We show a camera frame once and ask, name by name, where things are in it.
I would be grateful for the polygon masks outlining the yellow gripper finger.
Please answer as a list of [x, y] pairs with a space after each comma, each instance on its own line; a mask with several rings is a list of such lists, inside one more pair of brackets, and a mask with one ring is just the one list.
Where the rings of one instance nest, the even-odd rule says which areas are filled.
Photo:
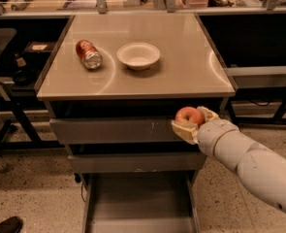
[[210, 122], [212, 120], [215, 120], [215, 119], [219, 119], [219, 115], [210, 110], [209, 108], [207, 107], [204, 107], [204, 106], [199, 106], [197, 108], [197, 110], [200, 112], [200, 114], [202, 115], [202, 118], [203, 118], [203, 121], [204, 122]]
[[174, 133], [190, 145], [198, 144], [198, 131], [199, 126], [193, 122], [179, 122], [176, 120], [171, 121]]

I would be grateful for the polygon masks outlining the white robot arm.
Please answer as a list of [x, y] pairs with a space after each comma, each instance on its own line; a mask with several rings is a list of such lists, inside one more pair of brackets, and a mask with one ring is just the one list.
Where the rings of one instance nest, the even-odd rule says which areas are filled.
[[286, 158], [203, 106], [178, 110], [171, 125], [178, 137], [237, 175], [252, 195], [286, 214]]

